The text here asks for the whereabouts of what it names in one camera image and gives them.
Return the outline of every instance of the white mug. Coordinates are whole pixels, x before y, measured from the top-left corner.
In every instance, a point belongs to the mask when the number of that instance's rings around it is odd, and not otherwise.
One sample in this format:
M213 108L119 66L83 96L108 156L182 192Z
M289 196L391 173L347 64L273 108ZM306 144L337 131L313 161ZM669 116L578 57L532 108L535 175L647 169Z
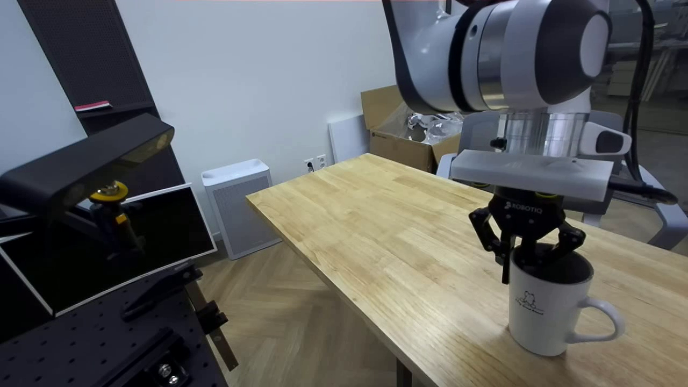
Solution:
M525 272L520 265L509 266L509 332L529 352L556 357L567 343L607 342L621 336L626 323L611 303L586 295L593 269L585 257L586 272L574 283L556 283ZM607 336L578 336L575 323L582 307L603 312L613 323Z

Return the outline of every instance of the cardboard box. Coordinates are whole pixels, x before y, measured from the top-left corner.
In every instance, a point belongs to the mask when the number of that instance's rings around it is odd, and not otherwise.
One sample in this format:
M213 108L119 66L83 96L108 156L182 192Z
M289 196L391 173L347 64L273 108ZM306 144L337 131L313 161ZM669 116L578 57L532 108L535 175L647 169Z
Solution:
M396 85L361 93L361 104L370 152L374 155L433 171L443 155L458 150L458 138L446 138L433 146L407 140L405 117L411 110Z

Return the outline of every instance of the wooden floor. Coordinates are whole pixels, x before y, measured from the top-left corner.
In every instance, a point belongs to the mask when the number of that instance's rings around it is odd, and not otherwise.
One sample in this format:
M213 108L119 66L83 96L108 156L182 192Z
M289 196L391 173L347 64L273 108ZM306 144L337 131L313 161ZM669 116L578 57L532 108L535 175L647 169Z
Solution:
M657 226L650 211L622 202L615 202L602 222L602 227L640 240ZM675 251L688 256L688 238ZM232 387L396 382L391 352L286 243L202 270L199 288L229 318L224 332L240 364L226 372Z

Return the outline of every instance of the wooden tabletop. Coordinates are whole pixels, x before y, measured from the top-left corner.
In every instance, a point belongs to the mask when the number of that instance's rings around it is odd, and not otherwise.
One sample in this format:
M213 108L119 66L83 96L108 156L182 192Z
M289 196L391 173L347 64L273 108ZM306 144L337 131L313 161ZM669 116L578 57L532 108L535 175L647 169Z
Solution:
M468 212L488 194L362 155L252 194L249 202L404 361L431 385L684 385L688 259L597 227L578 250L590 295L628 330L540 359L507 332L507 286ZM605 318L582 312L582 332Z

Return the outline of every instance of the mug handle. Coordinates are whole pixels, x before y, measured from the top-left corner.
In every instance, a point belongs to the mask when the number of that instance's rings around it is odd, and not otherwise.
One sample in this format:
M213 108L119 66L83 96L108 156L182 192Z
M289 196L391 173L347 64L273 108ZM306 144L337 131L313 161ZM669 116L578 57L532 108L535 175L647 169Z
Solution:
M615 330L607 332L607 336L578 336L578 332L572 330L564 342L569 342L569 343L574 343L574 342L607 342L607 339L619 337L626 330L626 321L621 318L621 312L615 305L603 303L603 301L593 299L593 297L586 297L586 299L581 301L578 307L595 307L595 310L600 310L615 325Z

